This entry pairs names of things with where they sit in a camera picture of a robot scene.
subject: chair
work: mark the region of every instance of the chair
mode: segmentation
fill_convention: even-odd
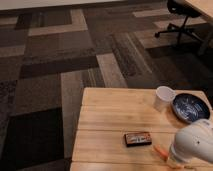
[[[185,20],[181,26],[174,25],[170,23],[167,27],[167,30],[160,31],[155,33],[155,37],[159,38],[161,33],[178,33],[177,36],[177,46],[180,44],[181,36],[182,34],[186,34],[187,36],[202,42],[202,40],[194,33],[193,28],[186,28],[186,23],[191,18],[199,17],[201,14],[197,11],[195,11],[193,8],[179,4],[175,0],[168,0],[167,7],[170,13],[178,14],[178,15],[185,15]]]

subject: white cup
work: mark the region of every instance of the white cup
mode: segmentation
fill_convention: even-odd
[[[154,108],[159,112],[162,112],[167,108],[171,102],[175,99],[175,91],[166,86],[160,86],[156,90],[156,98],[154,102]]]

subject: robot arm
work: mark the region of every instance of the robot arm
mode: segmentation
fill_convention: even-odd
[[[201,119],[178,131],[170,152],[181,162],[192,157],[213,163],[213,124]]]

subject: floor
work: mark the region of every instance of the floor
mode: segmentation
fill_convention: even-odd
[[[203,90],[213,104],[213,48],[153,37],[165,0],[60,7],[0,15],[0,170],[67,171],[85,87]],[[189,25],[204,37],[202,18]]]

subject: chair leg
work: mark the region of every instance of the chair leg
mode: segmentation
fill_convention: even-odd
[[[192,33],[189,33],[189,32],[184,32],[187,36],[189,36],[189,37],[191,37],[191,38],[193,38],[193,39],[195,39],[195,40],[197,40],[197,41],[199,41],[200,43],[202,43],[203,42],[203,40],[201,40],[197,35],[195,35],[195,34],[192,34]]]
[[[156,37],[156,38],[160,37],[160,34],[161,34],[161,33],[178,33],[179,31],[180,31],[180,29],[159,31],[159,32],[155,33],[155,37]]]

